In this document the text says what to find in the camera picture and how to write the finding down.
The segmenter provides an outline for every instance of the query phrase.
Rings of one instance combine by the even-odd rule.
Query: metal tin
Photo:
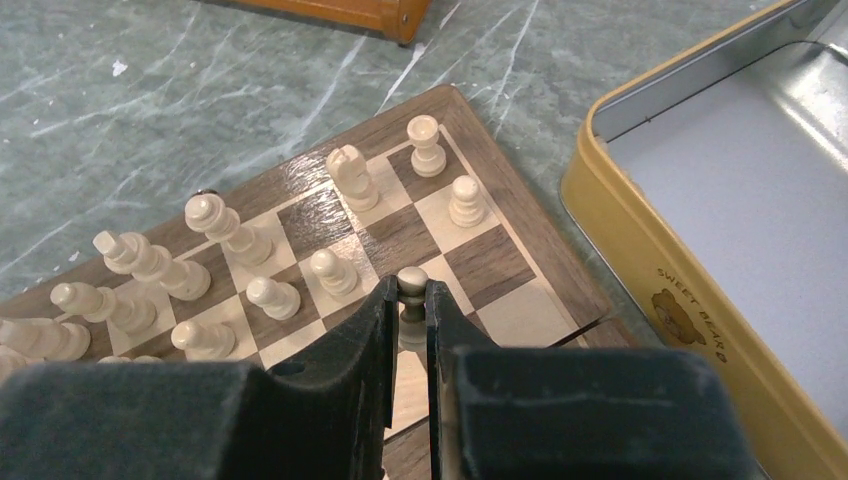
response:
[[[562,179],[775,479],[848,478],[848,0],[789,0],[601,98]]]

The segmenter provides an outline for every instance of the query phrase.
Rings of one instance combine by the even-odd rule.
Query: metal container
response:
[[[848,478],[848,0],[790,0],[601,98],[569,213],[711,359],[775,479]]]

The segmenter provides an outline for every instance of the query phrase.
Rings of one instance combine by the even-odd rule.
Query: light square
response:
[[[106,325],[109,329],[109,341],[112,344],[114,355],[123,355],[156,335],[174,328],[177,324],[168,293],[157,283],[142,283],[137,280],[131,280],[117,287],[115,294],[119,298],[150,299],[156,307],[156,320],[150,328],[132,335],[119,330],[111,320],[106,320]]]
[[[291,245],[286,238],[286,232],[280,225],[280,217],[277,216],[276,212],[264,213],[249,222],[245,222],[245,224],[257,227],[263,235],[271,239],[274,247],[268,260],[255,267],[241,265],[235,261],[233,254],[228,249],[222,249],[237,292],[245,291],[247,284],[255,277],[271,277],[296,263]]]
[[[502,347],[549,347],[576,329],[563,318],[544,282],[533,279],[477,310]]]
[[[498,217],[492,212],[491,206],[486,204],[486,216],[477,225],[463,228],[453,223],[448,213],[448,204],[451,199],[451,185],[436,191],[417,202],[415,208],[427,230],[433,235],[433,240],[439,246],[442,253],[447,253],[454,248],[468,242],[500,224]]]
[[[277,340],[266,348],[259,351],[262,365],[271,368],[295,353],[303,350],[315,340],[327,333],[321,320],[315,320],[300,330]]]
[[[382,220],[394,212],[412,203],[403,184],[389,164],[389,159],[385,156],[374,157],[368,160],[368,173],[371,174],[371,179],[377,186],[380,192],[380,200],[374,205],[371,210],[364,212],[352,211],[347,202],[344,201],[344,196],[336,189],[336,194],[342,199],[345,213],[350,218],[350,223],[354,230],[362,230],[363,228]]]
[[[379,280],[374,267],[371,266],[371,262],[365,254],[365,249],[362,248],[362,243],[360,243],[358,236],[349,235],[330,245],[329,248],[339,258],[346,258],[353,262],[353,266],[359,275],[359,280],[353,291],[341,297],[334,297],[321,286],[321,281],[315,276],[312,267],[309,265],[310,258],[301,260],[298,264],[300,271],[303,273],[303,279],[306,281],[306,285],[309,287],[309,293],[315,301],[315,307],[322,317],[326,317],[371,293],[371,290],[374,289]]]
[[[427,371],[421,365],[418,354],[400,351],[397,359],[392,428],[386,429],[385,438],[403,431],[429,414]]]
[[[241,307],[241,301],[238,297],[224,300],[209,310],[204,310],[199,315],[195,315],[191,320],[201,325],[221,323],[233,329],[236,334],[236,346],[222,360],[241,360],[256,353],[256,342],[253,340],[250,325],[247,323],[247,317],[244,315],[244,309]],[[186,350],[186,358],[189,361],[199,360],[191,350]]]
[[[471,301],[465,294],[465,290],[462,289],[462,286],[459,284],[459,280],[456,278],[456,275],[454,275],[453,270],[450,269],[450,265],[448,265],[444,256],[439,255],[438,257],[421,265],[421,268],[427,272],[427,276],[431,279],[439,280],[447,284],[448,290],[450,290],[453,298],[456,300],[456,304],[459,305],[459,309],[462,310],[463,314],[468,315],[474,311],[474,307],[471,306]]]

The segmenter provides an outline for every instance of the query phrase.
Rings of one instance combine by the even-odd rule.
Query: green marble countertop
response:
[[[757,0],[434,0],[413,45],[193,0],[0,5],[0,298],[432,86],[459,88],[615,304],[558,183],[601,95]]]

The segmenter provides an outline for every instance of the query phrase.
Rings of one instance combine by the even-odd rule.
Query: chess board border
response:
[[[243,221],[248,221],[279,205],[291,202],[330,180],[321,168],[334,148],[353,144],[366,158],[379,155],[408,141],[406,125],[413,117],[428,114],[436,118],[451,141],[464,153],[495,204],[523,242],[557,296],[578,326],[603,318],[610,311],[607,297],[598,289],[585,267],[568,248],[550,217],[532,196],[523,180],[498,148],[471,105],[454,87],[433,88],[408,102],[363,122],[317,147],[281,163],[222,194],[222,198]],[[151,243],[166,246],[175,257],[182,256],[206,242],[203,235],[188,229],[178,214],[145,232]],[[102,259],[94,258],[46,282],[0,303],[0,315],[9,317],[62,316],[47,299],[60,282],[84,281],[96,286],[117,287],[127,281],[106,269]],[[627,343],[609,335],[584,336],[588,346]]]

